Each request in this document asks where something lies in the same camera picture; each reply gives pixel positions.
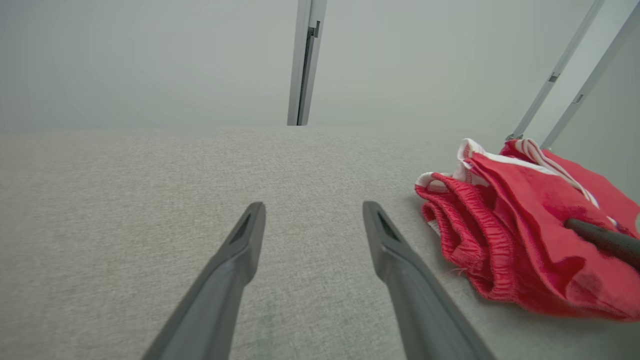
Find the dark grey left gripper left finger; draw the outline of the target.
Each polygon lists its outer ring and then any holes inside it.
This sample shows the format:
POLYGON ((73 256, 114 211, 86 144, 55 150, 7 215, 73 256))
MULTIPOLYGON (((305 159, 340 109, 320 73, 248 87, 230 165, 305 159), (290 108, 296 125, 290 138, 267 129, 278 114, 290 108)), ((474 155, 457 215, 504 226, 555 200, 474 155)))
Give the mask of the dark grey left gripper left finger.
POLYGON ((142 360, 228 360, 243 290, 258 270, 266 206, 246 208, 142 360))

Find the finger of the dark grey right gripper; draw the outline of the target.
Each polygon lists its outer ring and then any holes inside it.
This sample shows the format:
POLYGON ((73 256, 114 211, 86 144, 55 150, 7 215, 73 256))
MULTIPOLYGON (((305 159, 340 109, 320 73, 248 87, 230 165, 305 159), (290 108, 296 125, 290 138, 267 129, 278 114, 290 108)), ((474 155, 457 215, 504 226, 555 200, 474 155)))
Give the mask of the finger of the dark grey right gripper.
POLYGON ((574 218, 567 219, 564 227, 640 272, 639 239, 574 218))

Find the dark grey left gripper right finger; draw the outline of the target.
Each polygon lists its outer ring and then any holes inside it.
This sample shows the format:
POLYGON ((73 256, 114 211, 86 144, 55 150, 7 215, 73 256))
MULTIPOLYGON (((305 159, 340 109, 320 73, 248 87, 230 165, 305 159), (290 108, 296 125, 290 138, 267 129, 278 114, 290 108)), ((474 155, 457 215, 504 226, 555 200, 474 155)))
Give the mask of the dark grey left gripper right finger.
POLYGON ((375 273, 387 286, 407 360, 496 360, 379 203, 362 205, 375 273))

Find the red shorts with white stripes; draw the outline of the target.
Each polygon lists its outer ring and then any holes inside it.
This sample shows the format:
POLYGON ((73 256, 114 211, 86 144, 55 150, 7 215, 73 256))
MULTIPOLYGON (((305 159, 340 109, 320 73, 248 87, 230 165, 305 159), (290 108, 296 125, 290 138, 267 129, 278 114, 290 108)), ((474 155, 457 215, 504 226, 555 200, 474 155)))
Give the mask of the red shorts with white stripes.
POLYGON ((640 205, 532 139, 490 153, 466 138, 457 159, 454 172, 423 173, 414 189, 443 257, 481 296, 551 316, 640 322, 640 270, 565 227, 577 219, 640 244, 640 205))

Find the grey metal partition post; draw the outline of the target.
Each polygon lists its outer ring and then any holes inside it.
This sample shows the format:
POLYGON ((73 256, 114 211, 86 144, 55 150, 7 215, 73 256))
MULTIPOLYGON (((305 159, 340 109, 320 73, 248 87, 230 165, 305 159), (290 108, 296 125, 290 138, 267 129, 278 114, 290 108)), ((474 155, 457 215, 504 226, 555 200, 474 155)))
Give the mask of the grey metal partition post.
POLYGON ((309 122, 328 0, 298 0, 287 125, 309 122))

